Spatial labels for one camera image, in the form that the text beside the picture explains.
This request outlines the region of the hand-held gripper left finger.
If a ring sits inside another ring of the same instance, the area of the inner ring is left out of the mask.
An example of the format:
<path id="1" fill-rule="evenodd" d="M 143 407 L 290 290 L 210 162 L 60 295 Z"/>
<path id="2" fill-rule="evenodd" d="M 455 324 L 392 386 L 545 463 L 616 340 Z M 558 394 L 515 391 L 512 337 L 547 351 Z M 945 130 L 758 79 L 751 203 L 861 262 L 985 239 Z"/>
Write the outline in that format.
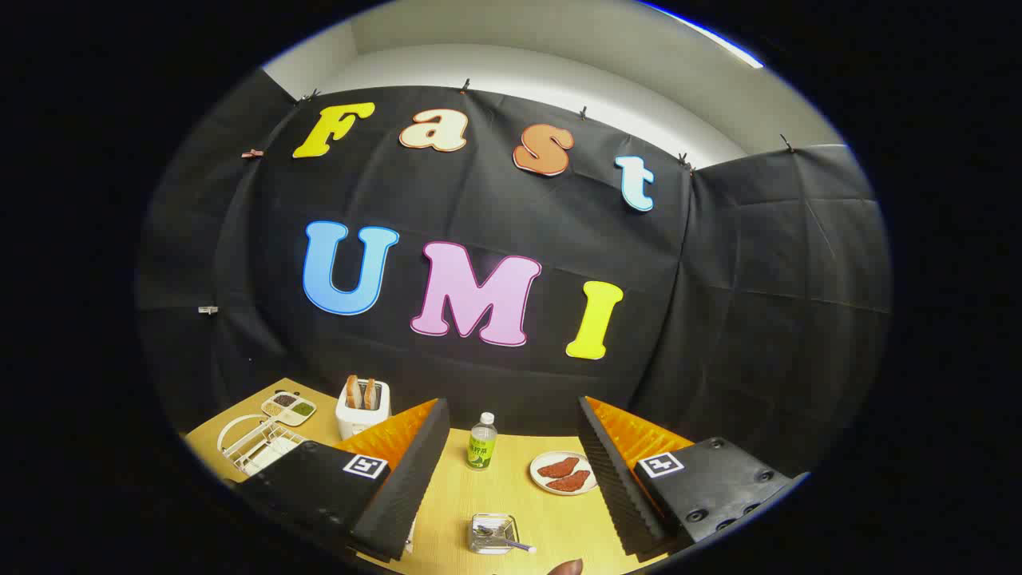
<path id="1" fill-rule="evenodd" d="M 240 496 L 325 549 L 401 559 L 450 432 L 434 398 L 335 446 L 303 441 L 240 483 Z"/>

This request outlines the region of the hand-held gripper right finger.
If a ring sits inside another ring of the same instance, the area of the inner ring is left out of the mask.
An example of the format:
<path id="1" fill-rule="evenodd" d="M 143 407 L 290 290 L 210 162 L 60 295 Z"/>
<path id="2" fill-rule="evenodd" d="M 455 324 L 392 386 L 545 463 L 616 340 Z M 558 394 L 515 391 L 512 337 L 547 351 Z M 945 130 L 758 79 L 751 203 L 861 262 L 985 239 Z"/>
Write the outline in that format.
<path id="1" fill-rule="evenodd" d="M 639 560 L 706 549 L 806 480 L 734 442 L 701 442 L 595 398 L 578 399 L 580 446 L 623 550 Z"/>

